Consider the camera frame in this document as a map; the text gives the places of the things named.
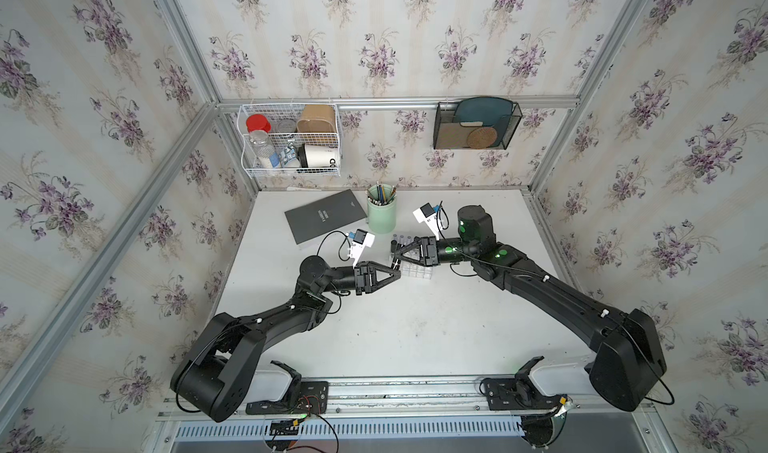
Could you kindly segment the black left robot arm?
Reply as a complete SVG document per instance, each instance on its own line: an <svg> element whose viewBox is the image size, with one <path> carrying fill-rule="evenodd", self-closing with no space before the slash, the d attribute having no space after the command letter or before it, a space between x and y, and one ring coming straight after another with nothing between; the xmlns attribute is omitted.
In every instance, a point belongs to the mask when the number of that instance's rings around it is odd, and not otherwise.
<svg viewBox="0 0 768 453"><path fill-rule="evenodd" d="M215 315L176 368L170 389L194 413L222 422L246 401L264 351L316 328L330 315L328 293L370 294L400 278L399 270L377 262L331 267L318 255L308 256L285 303L252 315Z"/></svg>

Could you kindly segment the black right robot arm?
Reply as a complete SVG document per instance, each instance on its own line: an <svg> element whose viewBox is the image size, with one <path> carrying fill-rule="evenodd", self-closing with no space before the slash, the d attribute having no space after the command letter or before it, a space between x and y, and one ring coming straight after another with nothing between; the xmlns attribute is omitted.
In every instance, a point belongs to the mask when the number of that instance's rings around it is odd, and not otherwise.
<svg viewBox="0 0 768 453"><path fill-rule="evenodd" d="M458 235L442 236L430 204L414 212L432 234L408 244L391 243L395 261L436 267L468 262L475 274L533 304L581 339L595 353L585 366L595 392L611 406L631 412L663 382L667 364L653 319L595 300L551 276L521 250L499 242L492 217L480 205L457 212Z"/></svg>

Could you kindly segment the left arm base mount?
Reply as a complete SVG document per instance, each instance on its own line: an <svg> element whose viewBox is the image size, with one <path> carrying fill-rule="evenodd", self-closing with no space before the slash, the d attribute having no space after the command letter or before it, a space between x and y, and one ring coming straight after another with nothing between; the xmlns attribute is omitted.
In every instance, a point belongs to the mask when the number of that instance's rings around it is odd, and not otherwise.
<svg viewBox="0 0 768 453"><path fill-rule="evenodd" d="M270 365L270 369L257 369L252 378L244 400L247 415L326 413L328 381L306 379L279 361Z"/></svg>

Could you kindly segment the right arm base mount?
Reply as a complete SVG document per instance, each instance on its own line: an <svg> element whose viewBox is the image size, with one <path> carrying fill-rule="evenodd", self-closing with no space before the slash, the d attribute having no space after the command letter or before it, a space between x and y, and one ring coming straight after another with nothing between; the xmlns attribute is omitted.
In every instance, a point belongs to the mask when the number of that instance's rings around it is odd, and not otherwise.
<svg viewBox="0 0 768 453"><path fill-rule="evenodd" d="M555 416L568 404L567 395L545 395L532 381L532 369L543 356L526 362L509 377L486 377L480 381L479 392L486 399L491 411L538 411Z"/></svg>

